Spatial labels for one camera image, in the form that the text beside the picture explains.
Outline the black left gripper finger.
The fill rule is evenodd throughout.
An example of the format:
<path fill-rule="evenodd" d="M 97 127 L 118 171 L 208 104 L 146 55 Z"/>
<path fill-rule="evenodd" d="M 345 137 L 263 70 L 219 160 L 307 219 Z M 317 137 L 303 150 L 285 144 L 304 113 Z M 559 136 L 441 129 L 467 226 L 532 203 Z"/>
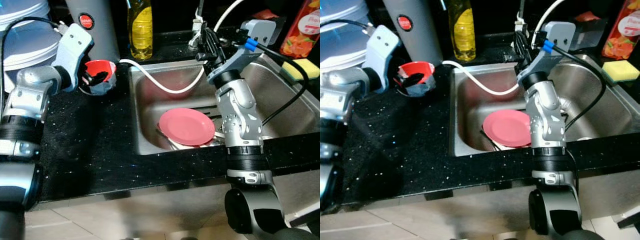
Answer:
<path fill-rule="evenodd" d="M 98 85 L 104 83 L 109 78 L 108 71 L 99 71 L 95 75 L 91 75 L 89 72 L 86 73 L 86 84 L 87 85 Z"/>
<path fill-rule="evenodd" d="M 426 77 L 425 74 L 413 74 L 409 77 L 400 77 L 400 83 L 402 86 L 414 86 L 425 84 L 429 77 Z"/>
<path fill-rule="evenodd" d="M 105 81 L 91 86 L 92 96 L 105 96 L 110 90 L 114 89 L 117 85 L 117 78 L 106 78 Z"/>
<path fill-rule="evenodd" d="M 436 88 L 436 82 L 433 78 L 429 78 L 425 83 L 416 83 L 406 88 L 407 96 L 410 98 L 422 98 L 429 91 Z"/>

